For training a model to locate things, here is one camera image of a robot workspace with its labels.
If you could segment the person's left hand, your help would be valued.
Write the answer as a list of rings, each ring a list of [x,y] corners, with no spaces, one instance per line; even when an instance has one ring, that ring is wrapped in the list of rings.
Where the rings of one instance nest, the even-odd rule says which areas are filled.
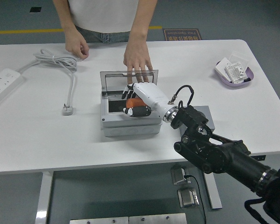
[[[123,63],[128,71],[153,70],[145,37],[130,35]]]

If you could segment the person's right hand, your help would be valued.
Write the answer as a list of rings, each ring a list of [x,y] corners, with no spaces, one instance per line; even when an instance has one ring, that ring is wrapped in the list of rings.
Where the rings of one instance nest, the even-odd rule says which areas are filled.
[[[89,46],[77,30],[65,32],[65,49],[82,60],[89,56]]]

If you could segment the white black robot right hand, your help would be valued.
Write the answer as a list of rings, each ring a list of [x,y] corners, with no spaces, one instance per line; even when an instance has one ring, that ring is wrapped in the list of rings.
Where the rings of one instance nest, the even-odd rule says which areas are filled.
[[[138,96],[153,111],[158,112],[163,121],[175,110],[174,105],[169,105],[168,97],[154,83],[133,83],[128,84],[122,92],[122,99],[129,99]]]

